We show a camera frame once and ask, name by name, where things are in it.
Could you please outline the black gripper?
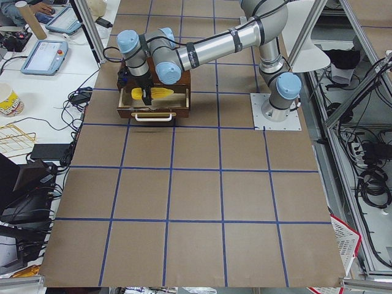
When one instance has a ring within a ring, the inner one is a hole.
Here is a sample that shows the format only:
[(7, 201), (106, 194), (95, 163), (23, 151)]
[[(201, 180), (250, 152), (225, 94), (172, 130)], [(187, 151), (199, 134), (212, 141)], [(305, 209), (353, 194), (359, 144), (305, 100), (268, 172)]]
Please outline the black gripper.
[(132, 95), (142, 95), (142, 100), (145, 105), (152, 105), (151, 88), (154, 86), (151, 72), (144, 73), (141, 76), (134, 76), (140, 91), (135, 92), (135, 88), (131, 90)]

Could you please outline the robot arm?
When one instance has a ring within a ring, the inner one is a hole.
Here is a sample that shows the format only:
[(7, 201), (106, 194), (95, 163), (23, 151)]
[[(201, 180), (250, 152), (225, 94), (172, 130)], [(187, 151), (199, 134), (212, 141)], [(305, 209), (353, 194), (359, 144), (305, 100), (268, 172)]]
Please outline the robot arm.
[(301, 90), (300, 79), (289, 70), (279, 49), (278, 35), (288, 20), (287, 1), (241, 1), (247, 22), (214, 36), (184, 45), (175, 43), (170, 28), (138, 34), (121, 31), (117, 38), (122, 55), (117, 87), (122, 118), (171, 121), (186, 118), (190, 110), (190, 70), (249, 47), (260, 52), (260, 75), (271, 94), (262, 115), (284, 121)]

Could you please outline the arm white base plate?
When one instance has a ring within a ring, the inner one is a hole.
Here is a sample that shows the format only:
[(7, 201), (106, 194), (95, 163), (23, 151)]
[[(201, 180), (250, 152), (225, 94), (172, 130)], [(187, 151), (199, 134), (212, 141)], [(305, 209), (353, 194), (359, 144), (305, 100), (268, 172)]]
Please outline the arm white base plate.
[(296, 103), (287, 110), (277, 110), (270, 105), (270, 94), (250, 93), (255, 130), (301, 131)]

